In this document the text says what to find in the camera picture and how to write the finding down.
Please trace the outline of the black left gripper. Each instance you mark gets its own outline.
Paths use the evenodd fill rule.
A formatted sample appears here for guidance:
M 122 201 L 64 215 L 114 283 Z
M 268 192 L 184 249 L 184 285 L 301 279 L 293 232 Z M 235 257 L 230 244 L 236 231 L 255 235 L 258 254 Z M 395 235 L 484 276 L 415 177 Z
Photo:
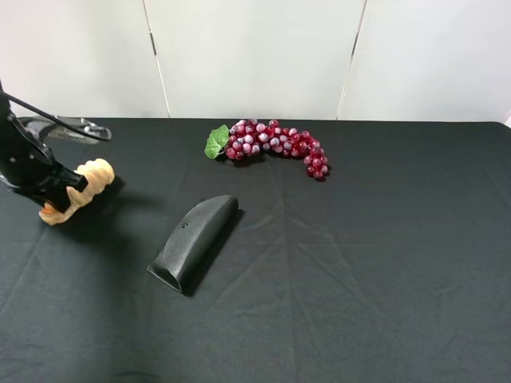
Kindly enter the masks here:
M 57 211 L 70 207 L 67 187 L 83 192 L 88 186 L 85 176 L 59 164 L 44 141 L 14 115 L 1 119 L 1 177 L 20 195 Z

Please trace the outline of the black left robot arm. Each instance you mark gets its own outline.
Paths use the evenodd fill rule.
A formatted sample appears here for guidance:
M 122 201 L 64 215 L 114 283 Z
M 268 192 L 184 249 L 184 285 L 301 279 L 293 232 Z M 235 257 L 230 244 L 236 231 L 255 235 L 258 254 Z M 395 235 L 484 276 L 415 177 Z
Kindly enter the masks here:
M 71 206 L 67 188 L 83 192 L 84 176 L 59 163 L 53 152 L 29 132 L 1 93 L 1 181 L 14 193 L 59 212 Z

